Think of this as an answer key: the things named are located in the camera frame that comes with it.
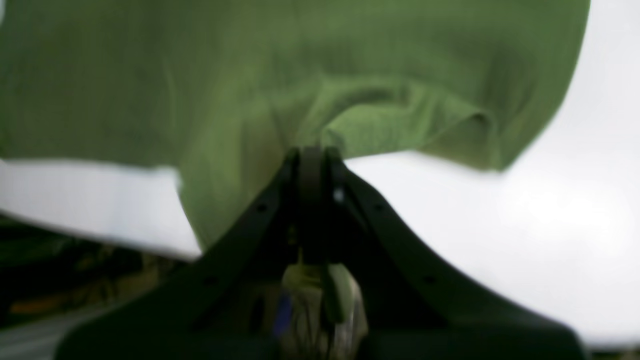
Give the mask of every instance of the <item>black bracket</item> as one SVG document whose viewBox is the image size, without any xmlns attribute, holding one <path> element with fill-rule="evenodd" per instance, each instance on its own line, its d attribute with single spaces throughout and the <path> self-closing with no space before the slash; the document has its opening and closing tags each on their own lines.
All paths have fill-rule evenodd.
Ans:
<svg viewBox="0 0 640 360">
<path fill-rule="evenodd" d="M 305 261 L 343 263 L 358 281 L 370 329 L 358 359 L 588 358 L 571 329 L 484 288 L 433 252 L 331 148 L 292 150 L 199 261 L 76 328 L 56 358 L 278 359 L 274 337 L 236 326 L 245 318 L 230 314 L 230 294 L 248 282 L 279 282 L 298 247 Z"/>
</svg>

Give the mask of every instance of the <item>white background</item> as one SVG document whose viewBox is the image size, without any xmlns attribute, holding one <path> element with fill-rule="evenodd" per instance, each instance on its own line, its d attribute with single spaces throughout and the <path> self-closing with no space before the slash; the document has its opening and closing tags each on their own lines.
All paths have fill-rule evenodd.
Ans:
<svg viewBox="0 0 640 360">
<path fill-rule="evenodd" d="M 444 258 L 595 347 L 640 344 L 639 19 L 638 0 L 592 0 L 562 108 L 503 174 L 412 152 L 348 161 Z M 178 178 L 170 169 L 0 161 L 0 209 L 193 258 Z"/>
</svg>

